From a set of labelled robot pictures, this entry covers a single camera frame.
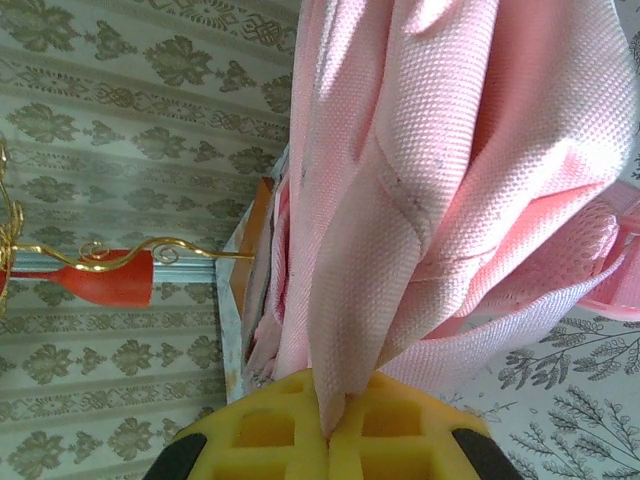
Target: pink fabric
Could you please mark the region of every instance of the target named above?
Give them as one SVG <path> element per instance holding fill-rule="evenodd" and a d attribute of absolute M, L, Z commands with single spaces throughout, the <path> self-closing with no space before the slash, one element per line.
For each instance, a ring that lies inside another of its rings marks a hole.
<path fill-rule="evenodd" d="M 544 335 L 632 248 L 610 258 L 619 226 L 600 205 L 580 268 L 535 268 L 620 173 L 634 101 L 609 0 L 304 2 L 273 376 L 313 365 L 329 433 L 375 368 L 443 388 Z M 510 274 L 538 282 L 511 313 L 427 338 Z"/>

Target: yellow sponge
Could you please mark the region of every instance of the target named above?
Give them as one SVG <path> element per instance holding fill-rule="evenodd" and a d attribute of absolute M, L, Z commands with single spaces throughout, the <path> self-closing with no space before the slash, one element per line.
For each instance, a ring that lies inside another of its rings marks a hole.
<path fill-rule="evenodd" d="M 452 433 L 457 430 L 490 441 L 489 433 L 478 418 L 375 373 L 367 391 L 348 402 L 345 415 L 327 446 L 320 430 L 311 370 L 305 370 L 180 431 L 145 478 L 494 478 L 494 474 L 479 476 L 477 465 L 474 468 L 471 457 L 465 455 L 459 439 Z M 484 461 L 486 456 L 485 450 L 478 458 Z M 495 478 L 519 478 L 514 472 Z"/>

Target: pink textured fabric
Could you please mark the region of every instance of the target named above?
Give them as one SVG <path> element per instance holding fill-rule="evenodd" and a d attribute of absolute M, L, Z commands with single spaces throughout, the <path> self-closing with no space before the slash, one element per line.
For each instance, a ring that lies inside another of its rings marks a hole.
<path fill-rule="evenodd" d="M 375 368 L 460 381 L 618 269 L 612 214 L 589 216 L 602 235 L 571 278 L 527 262 L 618 176 L 635 88 L 609 0 L 315 0 L 298 32 L 273 376 L 313 365 L 329 433 Z M 427 338 L 519 265 L 540 281 L 532 303 Z"/>

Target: damask wallpaper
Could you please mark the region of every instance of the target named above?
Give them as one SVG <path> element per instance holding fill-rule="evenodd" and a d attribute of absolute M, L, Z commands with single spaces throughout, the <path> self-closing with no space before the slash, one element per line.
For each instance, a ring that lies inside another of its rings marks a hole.
<path fill-rule="evenodd" d="M 298 2 L 0 0 L 0 132 L 24 240 L 218 248 L 287 141 Z M 213 285 L 148 310 L 11 284 L 0 478 L 135 479 L 224 403 Z"/>

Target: pink mesh fabric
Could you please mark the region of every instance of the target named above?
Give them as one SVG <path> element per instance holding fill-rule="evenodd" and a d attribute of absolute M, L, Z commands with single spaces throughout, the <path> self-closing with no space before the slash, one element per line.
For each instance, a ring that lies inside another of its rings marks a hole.
<path fill-rule="evenodd" d="M 296 48 L 273 375 L 313 365 L 325 432 L 375 368 L 424 389 L 460 381 L 622 264 L 624 249 L 600 261 L 616 227 L 594 214 L 591 267 L 539 277 L 533 303 L 473 332 L 426 338 L 621 171 L 635 88 L 610 0 L 306 1 Z"/>

